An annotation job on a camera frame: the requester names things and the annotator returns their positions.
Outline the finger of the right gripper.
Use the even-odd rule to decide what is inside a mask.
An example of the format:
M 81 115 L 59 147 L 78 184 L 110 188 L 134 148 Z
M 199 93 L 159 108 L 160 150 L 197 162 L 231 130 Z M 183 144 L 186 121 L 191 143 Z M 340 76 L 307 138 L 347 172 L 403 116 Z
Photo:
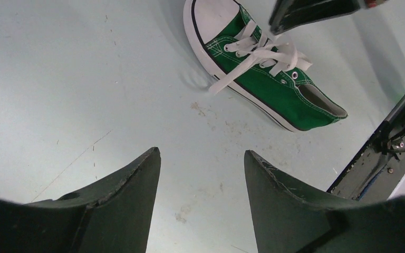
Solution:
M 305 24 L 351 15 L 361 9 L 384 4 L 385 0 L 277 0 L 269 19 L 269 30 L 280 35 Z

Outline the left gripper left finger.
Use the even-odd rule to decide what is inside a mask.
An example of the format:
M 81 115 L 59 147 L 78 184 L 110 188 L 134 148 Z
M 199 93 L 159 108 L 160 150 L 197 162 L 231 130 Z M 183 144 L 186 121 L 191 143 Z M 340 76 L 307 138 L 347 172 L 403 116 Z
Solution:
M 0 252 L 145 252 L 160 167 L 153 147 L 59 199 L 0 199 Z

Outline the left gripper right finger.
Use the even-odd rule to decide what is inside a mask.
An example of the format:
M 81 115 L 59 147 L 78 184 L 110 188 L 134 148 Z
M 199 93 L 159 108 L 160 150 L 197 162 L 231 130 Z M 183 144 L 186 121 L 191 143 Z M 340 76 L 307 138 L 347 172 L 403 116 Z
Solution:
M 405 196 L 361 203 L 334 196 L 244 154 L 259 252 L 405 252 Z

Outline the white shoelace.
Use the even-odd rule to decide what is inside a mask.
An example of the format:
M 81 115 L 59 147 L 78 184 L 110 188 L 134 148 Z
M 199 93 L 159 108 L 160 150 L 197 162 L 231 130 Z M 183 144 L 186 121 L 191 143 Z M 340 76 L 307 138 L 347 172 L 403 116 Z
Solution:
M 210 93 L 217 94 L 256 64 L 261 67 L 271 67 L 269 70 L 271 76 L 294 68 L 306 71 L 312 66 L 312 62 L 296 49 L 289 36 L 285 35 L 284 41 L 278 43 L 277 40 L 282 36 L 281 34 L 270 38 L 261 32 L 260 38 L 257 40 L 253 36 L 256 28 L 257 24 L 253 20 L 249 20 L 242 32 L 239 33 L 239 40 L 224 46 L 225 52 L 234 52 L 237 57 L 244 56 L 246 58 L 224 78 L 213 84 L 209 88 Z

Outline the green canvas sneaker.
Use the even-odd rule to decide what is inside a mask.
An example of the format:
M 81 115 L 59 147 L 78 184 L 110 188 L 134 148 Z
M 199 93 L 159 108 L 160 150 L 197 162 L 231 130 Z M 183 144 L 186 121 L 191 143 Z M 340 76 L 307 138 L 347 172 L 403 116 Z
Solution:
M 249 20 L 254 21 L 237 1 L 185 2 L 183 22 L 189 44 L 216 82 L 246 58 L 223 48 L 239 40 L 239 33 Z M 253 36 L 258 40 L 261 32 L 264 31 L 257 25 Z M 294 68 L 271 76 L 270 69 L 256 64 L 225 88 L 244 97 L 291 132 L 324 127 L 347 117 L 346 110 L 329 99 L 306 71 Z

